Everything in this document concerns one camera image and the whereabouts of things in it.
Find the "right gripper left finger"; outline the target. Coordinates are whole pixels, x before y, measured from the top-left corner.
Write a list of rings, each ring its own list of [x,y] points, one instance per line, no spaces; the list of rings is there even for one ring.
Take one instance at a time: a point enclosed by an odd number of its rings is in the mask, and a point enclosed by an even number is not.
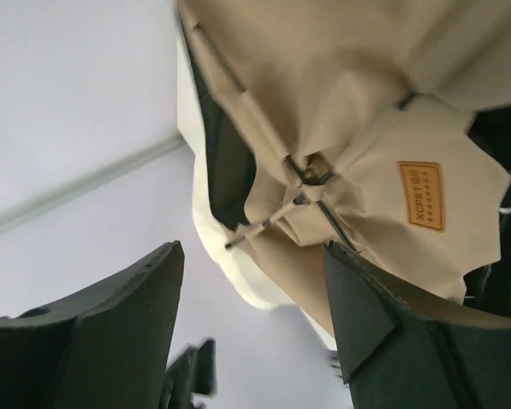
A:
[[[130,267],[16,318],[0,317],[0,408],[155,408],[184,252],[161,245]]]

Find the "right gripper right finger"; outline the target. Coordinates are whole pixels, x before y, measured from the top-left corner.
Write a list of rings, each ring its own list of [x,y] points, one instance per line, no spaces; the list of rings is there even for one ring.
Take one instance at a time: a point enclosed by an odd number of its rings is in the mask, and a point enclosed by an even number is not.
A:
[[[355,407],[511,408],[511,318],[437,297],[339,243],[324,269]]]

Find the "beige pet tent fabric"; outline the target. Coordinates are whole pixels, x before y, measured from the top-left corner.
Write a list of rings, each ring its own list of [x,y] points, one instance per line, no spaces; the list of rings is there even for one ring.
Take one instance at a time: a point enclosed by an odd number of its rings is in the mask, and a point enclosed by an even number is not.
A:
[[[323,247],[462,304],[498,262],[511,168],[474,141],[511,107],[511,1],[179,1],[206,153],[204,248],[248,303],[332,332]]]

